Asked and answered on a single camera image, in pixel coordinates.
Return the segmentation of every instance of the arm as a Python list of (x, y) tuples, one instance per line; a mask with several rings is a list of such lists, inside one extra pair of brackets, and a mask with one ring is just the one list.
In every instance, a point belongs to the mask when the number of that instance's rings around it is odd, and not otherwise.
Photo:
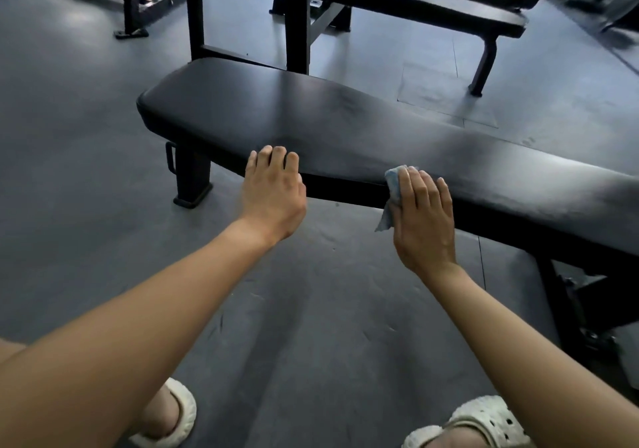
[(395, 246), (435, 295), (493, 385), (540, 447), (621, 448), (639, 440), (639, 409), (492, 298), (457, 266), (443, 179), (400, 173)]
[(304, 218), (299, 158), (284, 168), (285, 155), (251, 154), (242, 215), (211, 243), (0, 365), (3, 446), (115, 444), (235, 284)]

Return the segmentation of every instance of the cloth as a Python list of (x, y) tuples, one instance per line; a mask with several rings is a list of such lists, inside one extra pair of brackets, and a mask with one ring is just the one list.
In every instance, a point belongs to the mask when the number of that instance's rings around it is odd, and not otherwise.
[(394, 169), (389, 169), (384, 173), (384, 178), (386, 179), (386, 184), (388, 185), (388, 192), (390, 193), (390, 198), (386, 202), (384, 206), (384, 211), (381, 214), (381, 219), (379, 220), (379, 224), (375, 229), (377, 231), (386, 231), (393, 227), (393, 214), (390, 210), (390, 205), (395, 204), (396, 206), (401, 207), (401, 194), (399, 192), (399, 176), (397, 175), (399, 170), (402, 167), (406, 167), (405, 165), (399, 165)]

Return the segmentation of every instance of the white shoe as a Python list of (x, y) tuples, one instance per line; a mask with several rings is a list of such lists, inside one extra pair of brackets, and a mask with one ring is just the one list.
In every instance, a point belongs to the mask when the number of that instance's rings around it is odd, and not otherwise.
[(469, 426), (488, 440), (494, 448), (534, 448), (530, 437), (499, 396), (482, 396), (457, 408), (449, 421), (440, 426), (427, 426), (413, 431), (403, 448), (420, 448), (443, 433), (444, 429)]
[(180, 382), (169, 378), (165, 385), (180, 404), (180, 420), (169, 436), (153, 440), (141, 434), (129, 438), (134, 445), (140, 448), (176, 448), (191, 434), (196, 420), (197, 405), (193, 394)]

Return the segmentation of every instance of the black leather upholstery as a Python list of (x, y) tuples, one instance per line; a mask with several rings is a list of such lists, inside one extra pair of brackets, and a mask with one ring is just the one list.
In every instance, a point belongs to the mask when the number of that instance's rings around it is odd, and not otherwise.
[(318, 78), (199, 59), (138, 99), (151, 131), (237, 174), (253, 149), (299, 153), (310, 197), (381, 208), (384, 172), (444, 176), (460, 229), (601, 274), (639, 256), (639, 179), (428, 121)]
[(472, 0), (328, 0), (478, 36), (519, 38), (527, 19)]

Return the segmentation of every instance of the forearm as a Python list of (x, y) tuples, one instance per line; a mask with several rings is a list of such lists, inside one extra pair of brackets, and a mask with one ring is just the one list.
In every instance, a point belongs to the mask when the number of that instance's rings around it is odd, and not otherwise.
[(639, 409), (478, 287), (461, 268), (425, 283), (538, 446), (636, 446)]
[(207, 246), (15, 355), (0, 367), (3, 444), (113, 445), (114, 434), (139, 414), (270, 246), (236, 222)]

